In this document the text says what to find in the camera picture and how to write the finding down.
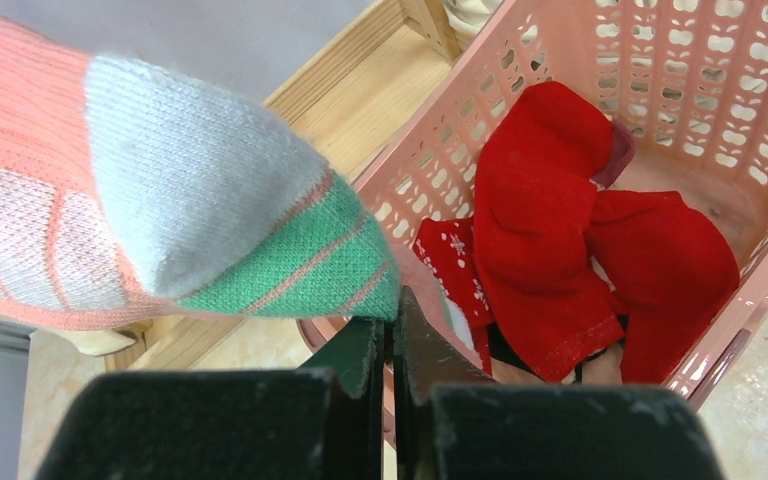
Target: pink plastic basket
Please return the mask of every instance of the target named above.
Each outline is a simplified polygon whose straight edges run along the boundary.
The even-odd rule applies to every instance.
[[[638,137],[623,189],[678,190],[741,264],[740,289],[665,386],[695,406],[768,314],[768,1],[507,0],[358,178],[393,238],[473,213],[482,145],[555,79]]]

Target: red garment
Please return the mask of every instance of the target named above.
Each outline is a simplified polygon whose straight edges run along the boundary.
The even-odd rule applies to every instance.
[[[662,382],[737,289],[731,249],[677,192],[600,192],[585,239],[628,308],[623,382]]]
[[[475,180],[475,257],[505,339],[560,382],[623,336],[583,232],[608,163],[611,123],[557,82],[529,87],[490,137]]]
[[[486,328],[494,320],[475,272],[472,226],[472,218],[445,222],[426,218],[419,226],[413,251],[440,281],[444,295],[463,311],[484,371],[490,374]]]

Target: striped sock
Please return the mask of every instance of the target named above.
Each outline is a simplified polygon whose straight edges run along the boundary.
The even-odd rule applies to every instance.
[[[0,18],[0,314],[395,318],[375,219],[260,105]]]

